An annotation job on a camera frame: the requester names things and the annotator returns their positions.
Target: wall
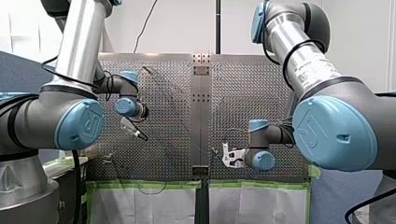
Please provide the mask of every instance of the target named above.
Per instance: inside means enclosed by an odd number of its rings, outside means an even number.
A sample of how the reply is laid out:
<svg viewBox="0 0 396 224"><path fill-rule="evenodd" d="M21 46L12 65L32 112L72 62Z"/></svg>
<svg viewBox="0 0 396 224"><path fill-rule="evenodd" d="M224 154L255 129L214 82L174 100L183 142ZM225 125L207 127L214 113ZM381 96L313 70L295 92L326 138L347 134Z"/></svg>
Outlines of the wall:
<svg viewBox="0 0 396 224"><path fill-rule="evenodd" d="M263 55L262 45L251 43L250 30L256 6L261 0L223 0L221 5L221 53ZM321 0L273 0L273 2L310 2Z"/></svg>
<svg viewBox="0 0 396 224"><path fill-rule="evenodd" d="M58 54L61 41L40 0L0 0L0 50L43 62Z"/></svg>
<svg viewBox="0 0 396 224"><path fill-rule="evenodd" d="M106 29L115 52L134 52L136 38L153 2L124 1L114 9L106 20ZM213 0L159 0L137 52L208 53L215 46L214 25Z"/></svg>
<svg viewBox="0 0 396 224"><path fill-rule="evenodd" d="M388 89L391 0L326 0L332 26L329 59L346 75L359 77L372 91Z"/></svg>

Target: metal frame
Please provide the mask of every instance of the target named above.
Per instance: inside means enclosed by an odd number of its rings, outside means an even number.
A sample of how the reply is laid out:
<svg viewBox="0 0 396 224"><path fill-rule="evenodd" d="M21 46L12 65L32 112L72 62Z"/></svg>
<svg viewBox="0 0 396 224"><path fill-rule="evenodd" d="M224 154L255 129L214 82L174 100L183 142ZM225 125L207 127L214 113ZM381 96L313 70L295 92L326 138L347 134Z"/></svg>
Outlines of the metal frame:
<svg viewBox="0 0 396 224"><path fill-rule="evenodd" d="M219 103L219 90L218 88L219 83L217 83L216 78L219 75L219 70L221 70L223 67L228 68L233 68L236 67L237 69L235 70L236 72L239 72L238 69L247 69L247 71L243 70L242 72L247 72L247 73L255 73L256 78L259 80L262 80L260 76L257 76L257 74L264 74L267 73L267 70L269 70L270 75L277 76L280 74L280 70L277 66L272 65L271 63L268 63L263 57L260 56L233 56L233 55L208 55L208 54L113 54L113 53L102 53L99 56L99 60L102 62L102 66L104 69L109 69L110 72L112 73L118 73L122 69L136 69L141 66L147 65L147 66L161 66L161 65L166 65L166 67L161 70L159 69L159 73L161 71L163 72L163 75L166 75L167 78L172 78L172 76L177 76L177 71L175 71L174 66L179 66L179 63L182 62L182 69L183 70L183 76L188 76L189 79L189 84L185 83L182 81L182 84L185 85L183 88L188 87L189 90L187 92L187 95L184 96L184 100L187 102L187 108L189 109L189 114L186 115L185 117L189 120L187 121L188 124L186 124L189 127L188 134L190 135L190 148L189 148L189 157L188 161L182 162L181 164L178 164L179 166L183 165L188 165L187 169L181 169L180 174L168 174L165 176L152 176L152 175L147 175L144 176L143 174L151 174L151 172L158 172L158 167L156 168L155 166L158 164L153 164L153 162L159 162L159 159L155 159L156 155L153 155L156 153L154 148L145 148L145 153L142 153L141 151L133 151L130 146L137 147L141 144L144 144L140 142L140 140L130 140L128 143L123 143L120 146L119 150L120 152L114 151L114 156L113 155L108 155L110 151L112 151L112 148L107 148L107 147L114 147L114 144L117 143L111 143L107 144L106 147L99 147L99 150L96 152L98 156L91 160L91 165L88 168L88 179L89 180L101 180L101 179L109 179L109 178L114 178L114 168L111 165L108 164L103 164L104 162L104 157L106 159L111 159L113 157L113 161L115 163L121 161L121 162L126 162L128 161L129 164L133 164L134 166L144 166L144 171L142 173L142 167L137 167L141 170L141 175L128 175L127 173L123 172L121 178L135 178L135 179L148 179L148 180L161 180L161 181L169 181L169 180L201 180L202 186L196 190L196 206L195 206L195 223L196 224L206 224L209 222L209 188L208 188L208 180L210 178L254 178L254 179L265 179L265 180L273 180L273 181L285 181L285 182L305 182L308 178L308 172L307 172L307 166L305 164L305 161L303 157L300 155L298 157L298 161L296 162L295 165L290 166L288 169L299 169L295 173L290 170L290 172L293 175L296 176L288 176L288 174L283 174L280 176L276 175L276 171L272 172L270 174L263 174L263 173L258 173L256 171L253 171L251 169L239 169L239 170L232 170L227 169L225 167L222 167L221 165L219 166L216 163L214 163L213 160L213 151L212 147L214 147L214 144L216 144L216 141L219 138L217 132L217 126L214 126L214 123L217 122L217 115L219 107L223 107ZM230 74L230 76L235 76L238 77L239 74ZM238 81L239 79L236 80L235 83L226 83L226 91L229 91L231 95L233 95L233 91L241 91L242 89L247 89L247 92L244 93L244 96L249 97L249 98L258 98L261 99L263 96L260 95L260 93L266 93L266 92L279 92L276 93L276 97L278 98L284 98L284 102L276 102L275 105L272 106L277 106L276 109L271 109L271 114L270 117L274 118L277 116L277 118L283 118L286 108L287 108L287 100L288 100L288 90L286 85L283 83L282 76L279 75L277 77L270 77L270 79L275 79L276 81L273 82L268 82L268 83L263 83L263 91L261 88L258 88L256 91L251 91L249 86L243 86L244 85L244 79L241 79L242 81ZM153 86L150 86L151 84L147 80L142 80L142 82L139 84L139 88L143 91L150 91L150 88L156 88ZM165 88L168 88L167 85L175 85L175 88L178 88L177 83L166 83L163 84ZM112 96L111 98L112 101L117 100L117 96ZM114 112L112 111L112 104L109 103L104 103L105 109L106 109L106 116L115 116ZM231 107L231 111L236 111L240 108L233 108L233 105L227 105ZM151 117L158 119L159 117L156 117L156 108L151 108L150 113ZM256 109L256 114L255 116L259 116L259 118L249 118L249 119L266 119L265 114L261 114L260 110ZM178 116L178 113L175 111L171 111L170 113L172 116ZM164 125L170 125L171 123L166 122L167 119L165 118L165 124ZM244 128L245 126L248 126L248 120L238 120L235 125L239 125L237 128ZM110 134L109 142L114 142L114 140L117 142L121 138L121 130L118 132L116 130L113 130L114 133L108 133L107 135ZM184 135L185 133L180 131L181 133L177 134L177 136L170 136L171 138L173 137L178 137L180 138L181 135ZM246 136L242 137L235 137L237 140L240 140L240 138L243 138L246 140ZM98 145L100 146L103 144L104 139L100 139L98 142ZM275 149L271 150L285 150L281 151L281 153L276 154L276 155L281 155L282 158L280 158L282 161L287 160L289 153L296 153L296 149L286 149L285 147L280 147L276 146ZM145 157L148 158L148 163L143 163L142 161L129 161L129 154L134 154L136 157L139 158L139 160L144 160ZM177 157L177 160L186 160L187 158L185 157Z"/></svg>
<svg viewBox="0 0 396 224"><path fill-rule="evenodd" d="M270 173L259 173L251 169L239 169L239 170L230 170L225 167L222 167L221 164L217 163L219 161L213 162L213 151L211 150L214 144L216 144L219 140L219 130L217 130L217 127L214 127L214 122L216 122L216 113L218 113L219 109L217 107L222 106L219 105L219 96L217 95L217 89L219 86L219 83L216 82L215 78L216 76L219 76L219 72L217 69L223 69L227 68L229 71L232 72L243 72L247 73L250 76L253 76L253 78L256 78L258 80L262 80L258 74L262 73L268 73L269 75L266 75L267 77L264 78L270 78L273 79L272 81L270 80L264 80L263 83L261 84L262 86L258 85L256 87L257 90L252 92L251 90L247 90L247 92L244 93L244 97L246 96L247 98L258 98L259 100L262 100L265 102L265 100L272 100L274 101L274 97L281 98L280 100L282 102L276 102L275 105L271 106L276 106L276 109L271 107L271 113L270 114L261 114L260 111L261 109L255 110L254 117L253 115L250 115L251 118L244 118L246 120L238 120L235 123L235 126L237 128L245 128L248 125L248 119L267 119L266 116L270 118L276 118L276 119L281 119L283 118L285 112L286 112L286 107L287 107L287 99L288 99L288 89L286 85L284 85L283 79L281 76L277 76L280 74L280 70L277 66L272 65L271 63L267 62L263 57L261 56L236 56L236 55L208 55L208 54L113 54L113 53L102 53L99 56L100 61L102 62L104 68L106 69L111 69L111 72L113 73L118 73L120 70L128 68L128 66L132 66L133 68L139 68L143 65L155 65L155 63L160 63L161 64L166 64L166 68L164 70L164 74L167 75L169 78L171 76L175 76L174 74L175 70L172 70L172 66L177 66L178 62L184 62L183 63L183 76L190 76L190 89L188 90L188 96L185 96L183 99L186 100L186 104L189 104L189 110L190 114L186 115L187 118L184 120L186 123L186 126L190 126L190 158L189 161L184 162L182 165L189 164L190 170L188 171L187 175L187 170L183 174L179 175L172 175L172 174L167 174L167 176L144 176L144 175L128 175L125 172L123 173L124 178L136 178L136 179L148 179L148 180L191 180L191 179L208 179L208 178L253 178L253 179L264 179L264 180L272 180L272 181L282 181L282 182L305 182L306 179L308 178L308 170L307 166L305 164L305 161L303 157L298 153L297 149L286 149L283 146L274 146L270 150L274 150L277 152L277 156L281 156L281 161L285 161L288 163L293 163L289 164L289 167L284 170L275 170L274 172ZM230 74L230 76L233 76L233 78L239 78L239 74ZM239 79L233 79L232 82L229 84L226 83L225 87L227 91L230 93L233 93L233 90L236 91L241 91L244 88L248 88L247 85L249 82L246 82L244 79L239 78ZM263 96L262 93L266 92L275 92L276 96L270 96L273 98L267 98L267 96ZM114 95L112 97L112 100L116 100L117 96ZM105 104L106 106L110 106L109 110L107 111L110 113L112 110L113 106L112 104ZM232 108L231 105L227 105L224 108ZM241 108L232 108L232 111L238 111L241 110ZM224 113L224 117L227 117L230 114ZM245 141L246 137L241 136L238 137L236 136L236 140L241 140ZM141 142L138 142L139 140L132 140L132 142L129 142L128 145L122 145L120 146L121 151L120 152L115 152L115 158L117 157L117 153L122 154L122 160L123 161L128 161L129 159L127 158L128 154L133 154L135 153L131 149L125 149L126 147L130 146L135 146L134 144L140 145ZM293 158L288 161L288 155L293 156ZM100 168L100 172L102 174L99 177L98 175L93 174L92 179L107 179L107 178L114 178L114 176L111 176L112 172L114 172L113 168L104 168L104 165L102 164L101 158L105 156L102 154L102 152L98 152L99 156L93 160L92 163L94 163L94 166L90 169L90 172L94 172L95 169ZM142 160L144 158L144 154L141 152L138 152L138 155ZM137 166L147 166L148 169L146 169L144 172L153 172L150 170L150 167L155 164L151 164L150 162L160 162L158 160L150 160L148 163L138 163L135 165ZM200 173L202 171L202 168L206 168L207 175L204 175L202 177L203 173ZM283 172L282 175L277 175L277 172Z"/></svg>

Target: perforated metal panel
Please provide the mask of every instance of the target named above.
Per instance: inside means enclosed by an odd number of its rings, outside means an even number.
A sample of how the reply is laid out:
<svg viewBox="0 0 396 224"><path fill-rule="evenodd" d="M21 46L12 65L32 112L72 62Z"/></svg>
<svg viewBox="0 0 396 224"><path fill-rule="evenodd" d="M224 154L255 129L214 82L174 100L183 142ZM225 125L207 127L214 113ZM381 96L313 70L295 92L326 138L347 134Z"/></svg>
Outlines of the perforated metal panel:
<svg viewBox="0 0 396 224"><path fill-rule="evenodd" d="M104 70L112 74L139 72L139 94L150 112L148 119L137 126L148 141L120 129L121 116L114 109L118 95L108 102L101 96L105 127L95 146L97 155L90 162L88 178L190 180L191 56L110 54L100 59ZM110 153L113 162L103 163Z"/></svg>
<svg viewBox="0 0 396 224"><path fill-rule="evenodd" d="M210 177L215 179L257 178L277 181L304 181L307 165L296 148L271 146L276 168L268 173L253 169L229 169L221 162L221 142L226 137L230 147L246 147L246 130L251 119L269 119L279 123L285 115L289 89L278 66L260 56L213 56L212 118L210 123Z"/></svg>
<svg viewBox="0 0 396 224"><path fill-rule="evenodd" d="M121 116L114 110L118 95L108 102L101 96L106 124L94 146L96 157L88 168L90 180L191 180L191 167L197 162L208 162L213 179L302 182L307 178L307 165L295 148L271 147L276 168L268 173L228 169L221 162L225 134L231 147L248 144L246 133L227 132L229 128L247 129L250 119L277 123L284 117L289 90L280 69L263 57L210 55L210 63L205 62L210 73L201 77L193 74L197 62L192 55L105 54L100 60L112 74L139 71L139 90L150 115L138 127L149 140L136 139L120 129ZM114 162L104 163L109 154L113 154Z"/></svg>

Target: silver robot arm segment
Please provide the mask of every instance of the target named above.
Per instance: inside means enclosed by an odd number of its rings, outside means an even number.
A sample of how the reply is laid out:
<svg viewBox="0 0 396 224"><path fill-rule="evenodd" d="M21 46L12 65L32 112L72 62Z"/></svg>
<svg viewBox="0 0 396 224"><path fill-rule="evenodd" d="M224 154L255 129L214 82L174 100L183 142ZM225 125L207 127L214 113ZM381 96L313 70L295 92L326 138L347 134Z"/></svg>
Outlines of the silver robot arm segment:
<svg viewBox="0 0 396 224"><path fill-rule="evenodd" d="M275 54L299 98L292 118L296 145L325 169L394 170L396 98L377 96L359 79L337 71L322 52L329 45L329 27L313 4L266 1L256 9L252 40Z"/></svg>

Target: cable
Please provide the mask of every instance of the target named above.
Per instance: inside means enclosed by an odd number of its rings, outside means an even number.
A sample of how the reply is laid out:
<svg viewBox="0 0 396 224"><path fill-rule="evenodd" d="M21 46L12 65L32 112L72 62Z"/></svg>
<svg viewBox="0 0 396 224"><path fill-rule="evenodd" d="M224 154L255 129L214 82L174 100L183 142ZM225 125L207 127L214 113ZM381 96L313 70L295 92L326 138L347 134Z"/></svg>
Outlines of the cable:
<svg viewBox="0 0 396 224"><path fill-rule="evenodd" d="M224 141L227 141L227 133L228 133L229 131L238 131L238 132L241 132L241 133L248 133L248 130L243 130L243 129L239 129L239 128L229 128L229 129L227 129L227 130L224 132L224 136L223 136L223 140L224 140Z"/></svg>
<svg viewBox="0 0 396 224"><path fill-rule="evenodd" d="M264 5L265 9L264 9L264 13L263 13L263 16L262 16L262 49L264 50L265 57L266 57L270 62L272 62L272 63L274 63L274 64L277 64L277 65L280 65L279 62L275 61L274 59L272 59L272 58L269 56L268 51L267 51L267 47L266 47L266 40L265 40L265 30L266 30L266 27L267 27L267 24L266 24L266 15L267 15L267 12L266 12L266 11L267 11L269 5L270 5L270 2L265 3L265 5ZM283 65L282 65L282 75L283 75L283 79L284 79L285 82L286 82L286 85L288 85L288 87L289 87L292 91L294 91L294 88L291 86L291 84L290 84L290 82L289 82L289 79L288 79L288 77L289 77L289 76L288 76L288 63L289 63L289 59L291 58L291 55L292 55L296 50L298 50L298 49L299 49L300 47L302 47L302 46L307 45L308 43L315 43L315 44L318 44L318 45L320 46L320 50L321 50L323 53L326 51L326 46L325 46L321 41L316 40L316 39L308 39L308 40L305 40L305 41L303 41L303 42L301 42L301 43L295 45L295 46L289 51L289 53L286 55L286 58L285 58L285 61L283 62Z"/></svg>
<svg viewBox="0 0 396 224"><path fill-rule="evenodd" d="M122 79L125 79L125 77L116 75L116 74L111 74L109 71L103 71L103 72L108 74L107 81L106 81L107 93L105 94L105 100L108 102L110 100L111 94L113 93L113 90L114 90L114 77L120 77ZM137 88L137 86L133 82L131 82L131 81L129 81L129 82L131 85L136 87L137 93L139 93L139 89Z"/></svg>
<svg viewBox="0 0 396 224"><path fill-rule="evenodd" d="M380 92L380 93L376 93L376 96L379 97L396 97L396 92L391 91L391 92Z"/></svg>
<svg viewBox="0 0 396 224"><path fill-rule="evenodd" d="M288 75L288 63L289 63L289 60L290 60L290 58L291 58L291 55L292 55L295 51L297 51L299 48L301 48L301 47L303 47L303 46L306 46L306 45L308 45L308 44L310 44L310 43L315 43L315 44L320 45L320 48L321 48L321 51L322 51L322 52L324 52L324 50L326 49L325 45L324 45L321 41L316 40L316 39L307 39L307 40L305 40L305 41L303 41L303 42L301 42L301 43L299 43L299 44L296 44L296 45L289 51L289 53L286 55L285 61L283 62L283 65L282 65L283 79L285 80L286 85L288 85L288 87L289 87L292 91L294 91L294 89L293 89L293 87L291 86L291 84L290 84L290 82L289 82L289 75Z"/></svg>
<svg viewBox="0 0 396 224"><path fill-rule="evenodd" d="M52 59L49 59L49 60L44 61L44 62L41 64L41 68L44 69L44 70L46 70L47 72L53 74L53 75L55 75L55 76L57 76L57 77L61 77L61 78L65 79L65 80L77 82L77 83L79 83L79 84L86 85L86 86L90 86L90 87L94 88L95 90L98 89L98 86L93 85L92 83L80 81L80 80L74 79L74 78L72 78L72 77L68 77L68 76L61 75L61 74L59 74L59 73L57 73L57 72L55 72L55 71L53 71L53 70L51 70L50 68L47 67L47 64L48 64L48 63L52 63L53 61L55 61L55 60L57 60L57 59L58 59L58 56L56 56L56 57L54 57L54 58L52 58Z"/></svg>
<svg viewBox="0 0 396 224"><path fill-rule="evenodd" d="M291 135L291 133L289 133L289 131L285 128L285 126L286 126L286 127L289 127L289 128L293 128L293 127L291 127L291 126L288 125L288 124L271 124L271 125L276 126L277 128L279 128L279 129L281 130L282 136L283 136L283 133L286 133L286 134L288 135L288 137L291 139L291 146L288 146L288 145L286 145L286 144L283 144L283 146L285 146L285 147L287 147L287 148L294 148L294 146L296 145L296 143L295 143L295 141L294 141L294 138L293 138L293 136Z"/></svg>
<svg viewBox="0 0 396 224"><path fill-rule="evenodd" d="M119 179L121 185L123 186L122 178L120 178L120 172L119 172L119 169L118 169L118 165L114 162L114 160L111 160L111 162L113 163L114 169L116 170L117 178ZM131 177L132 181L137 185L137 189L142 194L145 194L145 195L158 195L158 194L161 194L166 189L166 187L168 186L168 183L165 182L163 187L160 190L158 190L157 192L147 193L147 192L143 191L142 190L143 187L141 185L139 185L139 183L136 180L134 180L134 177L131 175L131 172L129 171L128 167L125 167L125 166L121 165L120 168L123 168L123 169L125 169L127 171L128 176Z"/></svg>
<svg viewBox="0 0 396 224"><path fill-rule="evenodd" d="M131 122L131 124L134 126L134 128L138 132L140 132L140 134L137 137L139 137L139 138L143 139L145 142L147 142L149 140L148 136L145 133L143 133L139 128L137 128L137 126L134 124L134 122L130 118L128 118L128 117L125 117L125 118L128 119L129 122Z"/></svg>
<svg viewBox="0 0 396 224"><path fill-rule="evenodd" d="M152 13L152 11L153 11L154 8L155 8L155 5L157 5L157 2L158 2L158 0L155 0L154 3L152 4L151 10L149 11L148 16L146 17L145 24L143 25L143 29L142 29L142 31L140 32L140 35L139 35L139 36L137 37L137 39L136 39L136 45L134 46L134 53L136 53L137 46L139 45L139 39L140 39L140 37L142 36L142 34L145 32L146 26L147 26L148 21L149 21L149 17L151 16L151 13Z"/></svg>
<svg viewBox="0 0 396 224"><path fill-rule="evenodd" d="M161 87L161 85L157 82L156 78L154 77L153 73L152 73L146 66L142 66L142 68L143 68L144 70L146 70L151 76L153 76L153 79L154 79L155 83L157 84L157 86ZM176 110L175 103L174 103L174 101L172 100L172 96L169 95L168 92L163 91L163 89L161 89L161 92L162 92L163 95L165 96L166 100L167 100L169 103L171 103L171 106L173 107L173 111L177 111L177 110ZM181 125L183 126L183 128L187 131L187 133L188 133L190 139L192 139L192 134L191 134L191 132L190 132L190 129L187 127L187 125L183 122L182 119L180 119L180 123L181 123ZM191 140L191 142L192 142L192 145L193 145L195 148L197 148L198 150L200 150L202 153L208 155L207 152L203 151L200 147L198 147L197 145L195 145L195 144L193 143L192 140Z"/></svg>
<svg viewBox="0 0 396 224"><path fill-rule="evenodd" d="M0 114L0 118L3 117L8 111L10 111L15 106L22 105L22 104L24 104L27 101L35 100L35 99L38 99L38 95L37 94L28 94L28 95L23 95L22 97L17 97L15 99L10 99L9 101L4 102L3 104L1 104L1 108L0 109L3 109L4 107L6 107L8 105L12 105L12 104L15 104L15 105L13 105L10 108L8 108L5 111L3 111Z"/></svg>
<svg viewBox="0 0 396 224"><path fill-rule="evenodd" d="M75 176L76 176L76 203L75 203L75 213L73 217L73 224L78 224L79 212L81 210L81 168L79 167L78 152L72 150L73 161L75 164Z"/></svg>
<svg viewBox="0 0 396 224"><path fill-rule="evenodd" d="M359 204L353 206L352 208L350 208L349 210L346 211L346 214L344 216L344 218L346 220L346 223L347 224L351 224L351 222L349 221L349 216L352 215L353 213L355 213L358 209L361 209L364 206L369 205L370 203L378 202L378 201L380 201L382 199L385 199L385 198L387 198L387 197L389 197L389 196L391 196L393 194L396 194L396 189L391 189L390 191L387 191L385 193L377 195L377 196L375 196L375 197L373 197L373 198L371 198L371 199L369 199L367 201L364 201L362 203L359 203Z"/></svg>
<svg viewBox="0 0 396 224"><path fill-rule="evenodd" d="M264 54L265 54L265 57L267 57L267 59L271 62L271 63L274 63L274 64L277 64L277 65L280 65L280 63L279 62L277 62L277 61L275 61L274 59L272 59L271 58L271 56L268 54L268 51L267 51L267 47L266 47L266 41L265 41L265 28L267 27L267 24L266 24L266 22L265 22L265 20L266 20L266 15L267 15L267 8L269 7L269 5L270 5L270 2L266 2L266 3L264 3L265 4L265 6L264 6L264 13L263 13L263 16L262 16L262 49L264 50Z"/></svg>

